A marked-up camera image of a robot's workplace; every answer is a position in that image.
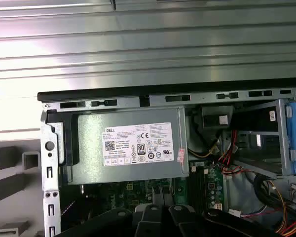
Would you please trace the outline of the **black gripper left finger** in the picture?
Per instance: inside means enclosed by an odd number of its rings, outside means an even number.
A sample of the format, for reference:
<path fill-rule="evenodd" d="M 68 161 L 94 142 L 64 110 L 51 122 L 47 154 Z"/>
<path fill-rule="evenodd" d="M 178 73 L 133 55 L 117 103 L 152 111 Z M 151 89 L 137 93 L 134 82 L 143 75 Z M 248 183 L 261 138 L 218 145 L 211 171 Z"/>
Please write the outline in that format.
<path fill-rule="evenodd" d="M 159 237 L 162 233 L 162 208 L 154 204 L 144 204 L 134 213 L 125 208 L 112 209 L 57 236 Z"/>

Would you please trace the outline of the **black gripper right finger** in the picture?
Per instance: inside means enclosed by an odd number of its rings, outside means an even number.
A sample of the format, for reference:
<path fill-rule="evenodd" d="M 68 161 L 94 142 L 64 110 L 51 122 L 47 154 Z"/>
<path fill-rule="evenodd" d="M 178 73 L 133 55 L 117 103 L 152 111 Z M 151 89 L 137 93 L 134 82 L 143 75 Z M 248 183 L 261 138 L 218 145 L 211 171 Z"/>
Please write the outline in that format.
<path fill-rule="evenodd" d="M 243 220 L 218 209 L 208 209 L 201 214 L 189 207 L 169 207 L 174 225 L 183 237 L 279 237 L 280 234 L 259 224 Z"/>

